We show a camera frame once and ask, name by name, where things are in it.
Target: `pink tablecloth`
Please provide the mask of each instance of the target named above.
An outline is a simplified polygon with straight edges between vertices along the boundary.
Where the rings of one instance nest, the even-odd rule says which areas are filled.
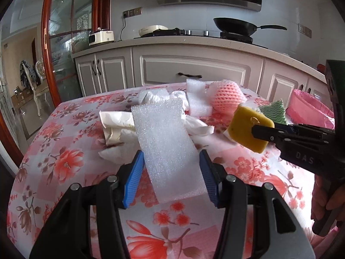
[[[18,250],[29,257],[32,246],[51,211],[68,187],[97,184],[120,165],[103,160],[105,148],[99,111],[130,111],[142,87],[79,98],[60,104],[30,145],[11,192],[7,233]],[[184,90],[185,83],[161,85],[169,92]],[[257,107],[268,102],[243,89],[248,102]],[[311,194],[314,175],[279,158],[280,151],[268,145],[263,154],[231,143],[223,132],[228,119],[214,113],[204,121],[215,125],[207,137],[192,136],[197,149],[207,149],[210,158],[223,164],[228,173],[244,182],[261,186],[271,182],[284,197],[312,243]],[[207,195],[158,204],[150,179],[144,171],[132,206],[120,212],[132,259],[212,258],[220,233],[224,210],[218,210]],[[91,212],[93,255],[99,258],[97,227]],[[246,250],[250,256],[252,222],[248,217]]]

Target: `black frying pan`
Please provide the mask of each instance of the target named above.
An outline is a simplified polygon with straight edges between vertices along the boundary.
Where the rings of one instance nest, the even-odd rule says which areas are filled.
[[[263,25],[257,27],[252,23],[239,19],[230,19],[227,17],[217,17],[213,20],[219,30],[226,31],[228,33],[236,33],[244,36],[250,36],[254,34],[258,28],[287,30],[286,27],[280,25]]]

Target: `black cable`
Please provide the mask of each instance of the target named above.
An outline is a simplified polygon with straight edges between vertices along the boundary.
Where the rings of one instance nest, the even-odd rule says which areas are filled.
[[[122,31],[125,29],[125,27],[122,28],[122,30],[121,30],[121,33],[120,33],[120,41],[122,41],[122,38],[121,38],[121,36],[122,36]]]

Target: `screw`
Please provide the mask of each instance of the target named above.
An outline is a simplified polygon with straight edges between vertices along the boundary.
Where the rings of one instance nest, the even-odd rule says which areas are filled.
[[[265,187],[267,190],[273,190],[273,185],[272,185],[271,183],[266,182],[266,183],[264,184],[264,187]]]
[[[236,181],[236,176],[229,174],[229,175],[226,176],[226,179],[229,182],[235,182]]]
[[[73,183],[70,186],[70,188],[71,188],[72,191],[77,191],[80,188],[80,185],[78,183]]]
[[[117,176],[116,175],[110,175],[110,176],[108,176],[107,181],[110,183],[116,182]]]

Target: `pink basket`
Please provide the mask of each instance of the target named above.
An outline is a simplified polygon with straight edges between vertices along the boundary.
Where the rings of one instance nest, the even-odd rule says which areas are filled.
[[[286,110],[295,123],[333,129],[334,113],[312,95],[295,89]]]

